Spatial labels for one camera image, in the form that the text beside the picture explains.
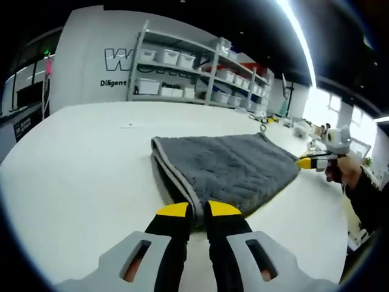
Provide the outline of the person's right hand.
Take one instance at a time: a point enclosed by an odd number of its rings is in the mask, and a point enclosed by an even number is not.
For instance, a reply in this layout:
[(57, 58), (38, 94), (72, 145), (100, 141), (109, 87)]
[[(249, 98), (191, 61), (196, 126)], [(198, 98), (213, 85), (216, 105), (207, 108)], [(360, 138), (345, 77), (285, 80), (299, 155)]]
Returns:
[(362, 168), (348, 156), (341, 157), (325, 170), (327, 182), (344, 183), (354, 187), (361, 177)]

